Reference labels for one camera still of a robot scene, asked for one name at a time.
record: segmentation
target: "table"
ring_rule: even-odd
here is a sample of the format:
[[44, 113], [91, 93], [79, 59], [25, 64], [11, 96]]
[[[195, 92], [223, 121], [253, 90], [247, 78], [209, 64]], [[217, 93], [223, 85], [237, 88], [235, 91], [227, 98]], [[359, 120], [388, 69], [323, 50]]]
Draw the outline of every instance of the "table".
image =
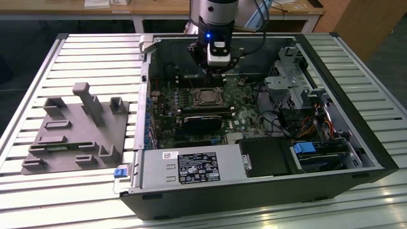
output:
[[[135, 0], [135, 29], [144, 32], [143, 20], [187, 20], [189, 18], [189, 0]], [[269, 20], [305, 21], [301, 32], [312, 32], [319, 17], [324, 14], [323, 8], [315, 8], [307, 0], [281, 5], [285, 10], [269, 9]]]
[[[132, 20], [137, 33], [144, 33], [143, 20], [187, 20], [189, 0], [132, 0], [127, 6], [84, 9], [84, 0], [0, 0], [0, 20]], [[301, 31], [312, 32], [323, 8], [307, 0], [271, 8], [271, 20], [305, 21]]]
[[[80, 102], [71, 92], [76, 82], [89, 83], [91, 93], [100, 101], [120, 96], [131, 102], [123, 163], [133, 159], [140, 34], [71, 34], [55, 41], [0, 139], [1, 228], [402, 227], [407, 221], [407, 111], [340, 38], [327, 33], [305, 37], [392, 155], [398, 172], [334, 199], [159, 221], [141, 221], [119, 200], [112, 192], [113, 169], [19, 175], [45, 116], [45, 97], [61, 96], [65, 103]], [[116, 61], [109, 62], [112, 55]], [[308, 73], [322, 87], [311, 67]]]
[[135, 2], [85, 10], [84, 0], [0, 0], [0, 20], [132, 20]]

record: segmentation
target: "wooden cabinet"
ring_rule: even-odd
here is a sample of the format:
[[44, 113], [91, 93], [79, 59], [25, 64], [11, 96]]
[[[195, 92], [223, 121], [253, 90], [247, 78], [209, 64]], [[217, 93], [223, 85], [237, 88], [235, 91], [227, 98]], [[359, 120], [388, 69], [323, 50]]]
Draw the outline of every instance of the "wooden cabinet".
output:
[[319, 0], [326, 14], [314, 32], [336, 32], [367, 61], [407, 11], [407, 0]]

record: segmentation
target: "cpu socket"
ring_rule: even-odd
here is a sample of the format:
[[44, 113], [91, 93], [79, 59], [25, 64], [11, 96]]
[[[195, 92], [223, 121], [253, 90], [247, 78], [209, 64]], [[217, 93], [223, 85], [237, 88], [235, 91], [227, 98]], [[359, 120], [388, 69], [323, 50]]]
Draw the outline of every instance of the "cpu socket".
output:
[[223, 106], [221, 89], [215, 88], [195, 88], [192, 90], [195, 106]]

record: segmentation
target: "power supply label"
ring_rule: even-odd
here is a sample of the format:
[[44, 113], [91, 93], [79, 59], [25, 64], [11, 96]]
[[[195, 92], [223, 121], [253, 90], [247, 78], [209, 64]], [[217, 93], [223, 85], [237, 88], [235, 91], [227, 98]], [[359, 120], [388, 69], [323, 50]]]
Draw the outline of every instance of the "power supply label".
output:
[[216, 152], [177, 155], [179, 182], [184, 184], [219, 181]]

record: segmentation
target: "desk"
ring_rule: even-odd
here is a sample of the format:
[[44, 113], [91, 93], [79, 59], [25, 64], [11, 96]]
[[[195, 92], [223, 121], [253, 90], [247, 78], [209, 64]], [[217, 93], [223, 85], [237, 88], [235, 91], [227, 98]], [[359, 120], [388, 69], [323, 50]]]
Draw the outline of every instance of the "desk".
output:
[[[135, 29], [144, 32], [143, 20], [187, 20], [189, 18], [189, 0], [133, 0], [135, 3]], [[284, 15], [277, 5], [269, 9], [269, 20], [300, 20], [305, 21], [301, 32], [312, 32], [323, 8], [315, 8], [307, 0], [281, 5]]]
[[[95, 10], [83, 5], [84, 0], [0, 0], [0, 20], [132, 20], [136, 32], [143, 33], [143, 20], [187, 20], [189, 14], [189, 0], [132, 0], [127, 6]], [[271, 20], [305, 21], [301, 32], [312, 32], [323, 8], [297, 0], [283, 9], [284, 16], [271, 8]]]
[[131, 20], [133, 5], [85, 10], [84, 0], [0, 0], [0, 20]]

